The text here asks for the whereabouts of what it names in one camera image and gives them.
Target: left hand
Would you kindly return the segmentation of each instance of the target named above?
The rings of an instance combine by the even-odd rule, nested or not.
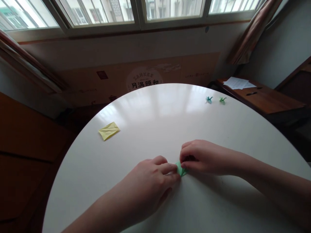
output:
[[[104,195],[113,202],[124,227],[156,212],[180,179],[176,171],[177,165],[168,163],[163,156],[147,159]]]

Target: green origami crane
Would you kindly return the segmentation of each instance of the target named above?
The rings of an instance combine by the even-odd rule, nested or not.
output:
[[[187,174],[188,170],[181,167],[180,162],[175,163],[177,165],[177,173],[180,175],[180,177],[183,177]]]

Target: wooden desk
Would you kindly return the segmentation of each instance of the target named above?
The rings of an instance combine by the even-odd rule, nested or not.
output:
[[[256,87],[232,90],[229,86],[224,85],[224,82],[227,80],[228,78],[217,79],[215,82],[210,83],[208,87],[215,84],[225,90],[225,94],[229,93],[231,96],[260,113],[273,124],[286,123],[294,119],[310,117],[311,115],[311,109],[307,108],[306,104],[256,81],[249,81]]]

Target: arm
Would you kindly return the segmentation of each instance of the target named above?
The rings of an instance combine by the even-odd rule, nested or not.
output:
[[[63,233],[120,232],[145,220],[165,201],[180,179],[176,171],[177,166],[162,156],[140,162]]]
[[[189,155],[195,161],[187,161]],[[189,170],[241,177],[311,231],[311,181],[204,140],[183,144],[180,162]]]

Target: window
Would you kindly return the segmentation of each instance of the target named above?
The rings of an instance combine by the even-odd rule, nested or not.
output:
[[[260,0],[213,0],[210,14],[255,10]]]
[[[4,31],[58,27],[41,0],[1,0],[0,24]]]
[[[86,21],[86,17],[82,13],[80,8],[72,9],[72,14],[74,17],[71,20],[75,25],[88,24],[88,22]]]
[[[165,18],[165,17],[166,17],[166,8],[159,7],[159,18]]]
[[[92,15],[95,23],[103,23],[104,22],[104,20],[103,20],[101,14],[100,14],[100,11],[99,11],[98,8],[90,9],[90,12],[91,12],[91,15]]]
[[[0,0],[0,28],[19,42],[226,23],[250,20],[263,2]]]

